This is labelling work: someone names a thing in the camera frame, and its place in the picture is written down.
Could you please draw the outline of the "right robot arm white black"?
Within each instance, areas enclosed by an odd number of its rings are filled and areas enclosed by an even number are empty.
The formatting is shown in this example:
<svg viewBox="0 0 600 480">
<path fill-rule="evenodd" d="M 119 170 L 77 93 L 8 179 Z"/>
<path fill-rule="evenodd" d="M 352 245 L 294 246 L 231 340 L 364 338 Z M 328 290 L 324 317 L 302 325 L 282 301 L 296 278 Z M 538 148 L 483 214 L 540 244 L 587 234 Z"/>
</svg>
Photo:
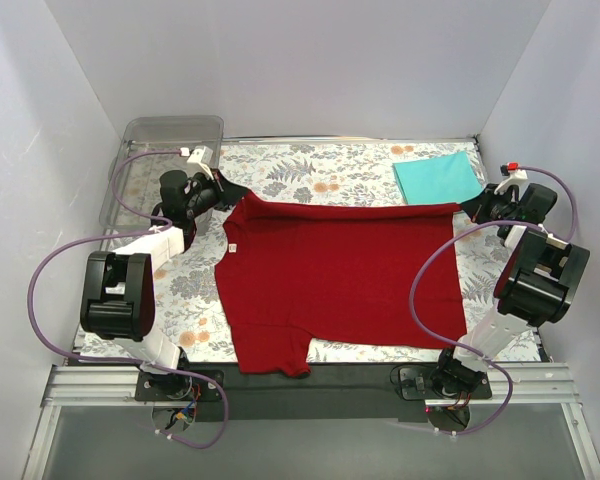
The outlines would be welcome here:
<svg viewBox="0 0 600 480">
<path fill-rule="evenodd" d="M 502 193 L 489 184 L 461 204 L 476 224 L 516 220 L 541 225 L 558 195 L 540 184 L 523 193 L 509 186 Z M 449 398 L 470 395 L 486 382 L 487 362 L 521 334 L 549 322 L 559 322 L 571 307 L 590 251 L 550 233 L 519 225 L 502 225 L 497 236 L 511 256 L 494 288 L 494 306 L 459 341 L 470 348 L 442 351 L 432 386 Z"/>
</svg>

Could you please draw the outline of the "red t shirt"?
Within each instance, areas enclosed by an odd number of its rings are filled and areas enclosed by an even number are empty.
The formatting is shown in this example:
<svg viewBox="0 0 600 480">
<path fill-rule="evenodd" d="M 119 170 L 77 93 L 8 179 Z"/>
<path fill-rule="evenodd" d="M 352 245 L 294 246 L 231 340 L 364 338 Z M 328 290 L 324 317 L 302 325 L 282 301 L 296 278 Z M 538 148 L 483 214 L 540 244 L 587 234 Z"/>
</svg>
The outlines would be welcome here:
<svg viewBox="0 0 600 480">
<path fill-rule="evenodd" d="M 312 340 L 443 348 L 466 331 L 454 204 L 343 207 L 245 196 L 216 285 L 241 372 L 309 373 Z"/>
</svg>

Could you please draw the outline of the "aluminium frame rail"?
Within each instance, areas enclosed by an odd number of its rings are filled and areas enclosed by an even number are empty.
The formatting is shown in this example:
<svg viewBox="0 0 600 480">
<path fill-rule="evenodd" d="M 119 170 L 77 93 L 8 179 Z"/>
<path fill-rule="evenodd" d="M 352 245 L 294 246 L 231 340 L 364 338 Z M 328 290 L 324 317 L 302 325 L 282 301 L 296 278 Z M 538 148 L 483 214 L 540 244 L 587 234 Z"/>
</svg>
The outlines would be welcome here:
<svg viewBox="0 0 600 480">
<path fill-rule="evenodd" d="M 202 420 L 218 421 L 229 412 L 229 400 L 216 380 L 188 369 L 191 379 L 201 384 Z M 595 451 L 575 383 L 567 365 L 546 362 L 505 362 L 489 371 L 486 381 L 492 397 L 463 403 L 464 409 L 481 405 L 509 410 L 515 405 L 552 404 L 560 407 L 569 438 L 588 479 L 600 479 L 600 461 Z M 147 375 L 136 367 L 114 363 L 101 365 L 73 362 L 52 368 L 42 407 L 43 422 L 52 422 L 62 406 L 156 406 L 173 407 L 176 400 L 148 385 Z M 427 400 L 425 408 L 442 406 Z"/>
</svg>

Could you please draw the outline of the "clear plastic bin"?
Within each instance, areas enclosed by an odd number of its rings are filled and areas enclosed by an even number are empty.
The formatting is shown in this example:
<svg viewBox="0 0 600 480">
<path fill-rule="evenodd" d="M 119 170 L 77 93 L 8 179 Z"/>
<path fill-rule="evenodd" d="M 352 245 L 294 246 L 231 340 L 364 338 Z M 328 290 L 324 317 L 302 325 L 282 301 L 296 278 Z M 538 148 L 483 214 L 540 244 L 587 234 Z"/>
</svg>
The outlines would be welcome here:
<svg viewBox="0 0 600 480">
<path fill-rule="evenodd" d="M 110 170 L 115 171 L 132 156 L 139 154 L 141 157 L 125 165 L 116 185 L 107 188 L 100 224 L 116 231 L 147 228 L 150 225 L 147 218 L 132 213 L 121 204 L 126 203 L 129 208 L 145 214 L 151 213 L 160 201 L 160 176 L 171 170 L 184 171 L 181 147 L 210 147 L 213 150 L 211 166 L 217 169 L 223 133 L 224 121 L 215 115 L 141 117 L 131 121 Z"/>
</svg>

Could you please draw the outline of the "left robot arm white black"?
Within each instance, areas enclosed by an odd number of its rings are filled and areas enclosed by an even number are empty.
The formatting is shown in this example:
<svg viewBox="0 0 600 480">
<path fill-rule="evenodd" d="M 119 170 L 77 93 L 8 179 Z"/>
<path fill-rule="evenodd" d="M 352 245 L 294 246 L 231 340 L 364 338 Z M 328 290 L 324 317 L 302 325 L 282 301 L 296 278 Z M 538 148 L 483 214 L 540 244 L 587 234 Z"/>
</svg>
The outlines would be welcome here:
<svg viewBox="0 0 600 480">
<path fill-rule="evenodd" d="M 96 251 L 87 260 L 80 310 L 84 331 L 122 347 L 140 361 L 148 385 L 162 395 L 187 398 L 195 381 L 173 373 L 189 366 L 184 350 L 154 325 L 154 274 L 168 260 L 191 246 L 196 219 L 215 209 L 227 211 L 249 189 L 227 180 L 217 169 L 203 168 L 189 177 L 170 170 L 159 178 L 161 201 L 152 215 L 152 234 L 115 251 Z"/>
</svg>

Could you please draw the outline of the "folded teal t shirt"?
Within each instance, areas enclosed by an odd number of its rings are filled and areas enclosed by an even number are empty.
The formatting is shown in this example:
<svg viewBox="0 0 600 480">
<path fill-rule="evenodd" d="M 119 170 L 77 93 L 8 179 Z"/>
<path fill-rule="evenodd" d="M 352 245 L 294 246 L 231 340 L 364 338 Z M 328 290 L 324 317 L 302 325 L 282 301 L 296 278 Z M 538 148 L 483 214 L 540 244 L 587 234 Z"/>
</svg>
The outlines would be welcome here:
<svg viewBox="0 0 600 480">
<path fill-rule="evenodd" d="M 392 169 L 408 205 L 462 203 L 483 191 L 466 152 L 398 162 Z"/>
</svg>

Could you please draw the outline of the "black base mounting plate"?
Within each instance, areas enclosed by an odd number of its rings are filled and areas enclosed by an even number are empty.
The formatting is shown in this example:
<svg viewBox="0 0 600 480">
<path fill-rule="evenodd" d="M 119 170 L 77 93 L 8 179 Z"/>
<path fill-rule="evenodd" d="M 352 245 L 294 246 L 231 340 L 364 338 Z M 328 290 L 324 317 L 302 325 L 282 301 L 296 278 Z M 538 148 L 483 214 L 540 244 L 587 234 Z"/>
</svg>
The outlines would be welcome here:
<svg viewBox="0 0 600 480">
<path fill-rule="evenodd" d="M 229 400 L 231 420 L 427 420 L 425 402 L 462 406 L 466 398 L 492 397 L 484 380 L 468 395 L 444 397 L 431 378 L 433 362 L 314 363 L 302 379 L 281 373 L 242 374 L 235 363 L 195 364 L 190 370 L 216 380 Z"/>
</svg>

